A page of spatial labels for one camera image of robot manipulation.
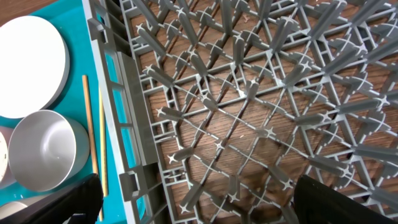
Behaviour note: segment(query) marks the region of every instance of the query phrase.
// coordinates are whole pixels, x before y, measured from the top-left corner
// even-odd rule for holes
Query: dish rack
[[[292,189],[302,174],[398,217],[397,196],[383,186],[398,175],[396,4],[83,7],[129,223],[298,223]],[[355,10],[343,17],[347,9]]]

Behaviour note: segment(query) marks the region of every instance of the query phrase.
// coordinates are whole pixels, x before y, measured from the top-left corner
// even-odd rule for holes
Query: bowl rim
[[[10,155],[11,155],[11,154],[9,153],[9,155],[8,155],[8,164],[9,164],[11,173],[13,174],[13,176],[14,176],[14,178],[17,180],[17,182],[18,182],[19,184],[21,184],[23,187],[25,187],[25,188],[27,188],[27,189],[29,189],[29,190],[32,190],[32,191],[35,191],[35,192],[45,192],[45,191],[52,190],[52,189],[58,187],[60,184],[62,184],[62,183],[68,178],[68,176],[69,176],[70,172],[72,171],[73,166],[75,165],[75,162],[76,162],[77,143],[76,143],[75,132],[73,131],[73,128],[72,128],[71,124],[69,123],[69,121],[66,119],[66,117],[64,117],[62,114],[60,114],[60,113],[58,113],[58,112],[56,112],[56,111],[52,111],[52,110],[38,110],[38,111],[35,111],[35,112],[33,112],[33,113],[27,115],[27,116],[26,116],[25,118],[23,118],[23,119],[17,124],[17,126],[14,128],[14,131],[12,132],[11,137],[10,137],[8,150],[10,150],[10,148],[11,148],[12,138],[14,137],[14,134],[16,133],[16,130],[18,129],[18,127],[22,124],[22,122],[23,122],[24,120],[26,120],[26,119],[29,118],[31,115],[36,114],[36,113],[53,113],[53,114],[57,115],[58,117],[62,118],[62,119],[68,124],[69,130],[70,130],[70,131],[72,132],[72,134],[73,134],[73,145],[74,145],[74,148],[75,148],[75,150],[74,150],[74,152],[73,152],[73,153],[74,153],[74,155],[73,155],[73,162],[72,162],[71,166],[69,167],[68,172],[67,172],[67,173],[65,174],[65,176],[62,178],[62,180],[61,180],[59,183],[57,183],[56,185],[54,185],[53,187],[49,188],[49,189],[39,189],[39,190],[38,190],[38,189],[30,188],[29,186],[26,186],[25,184],[23,184],[23,183],[21,183],[21,182],[18,181],[17,176],[16,176],[15,173],[12,171],[12,166],[11,166],[11,163],[10,163],[10,158],[11,158]]]

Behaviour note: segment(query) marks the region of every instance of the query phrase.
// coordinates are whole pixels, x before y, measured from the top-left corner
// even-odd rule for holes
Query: white bowl
[[[0,116],[23,118],[50,106],[69,63],[67,45],[49,21],[22,16],[0,27]]]
[[[81,170],[89,146],[81,124],[57,112],[41,110],[16,126],[9,145],[9,165],[18,183],[43,192]]]
[[[13,129],[0,126],[0,189],[15,183],[8,165],[8,145]]]

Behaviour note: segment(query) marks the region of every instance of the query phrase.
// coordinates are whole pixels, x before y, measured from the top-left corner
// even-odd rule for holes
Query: wooden chopstick
[[[87,125],[88,125],[88,137],[90,139],[90,154],[91,161],[93,163],[93,172],[98,174],[98,163],[97,163],[97,153],[95,151],[95,139],[94,139],[94,128],[93,128],[93,116],[91,114],[91,103],[90,103],[90,92],[88,91],[88,79],[87,75],[83,75],[83,90],[85,93],[85,104],[86,104],[86,115],[87,115]],[[99,211],[99,220],[102,222],[104,219],[102,209]]]
[[[101,90],[98,88],[99,101],[99,139],[101,146],[101,183],[104,197],[108,196],[108,171],[106,165],[106,138],[105,138],[105,114],[104,104],[102,102]]]

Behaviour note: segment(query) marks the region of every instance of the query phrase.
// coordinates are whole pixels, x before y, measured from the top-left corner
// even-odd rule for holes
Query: white plate
[[[68,48],[50,22],[22,16],[0,27],[0,116],[23,118],[50,106],[68,73]]]

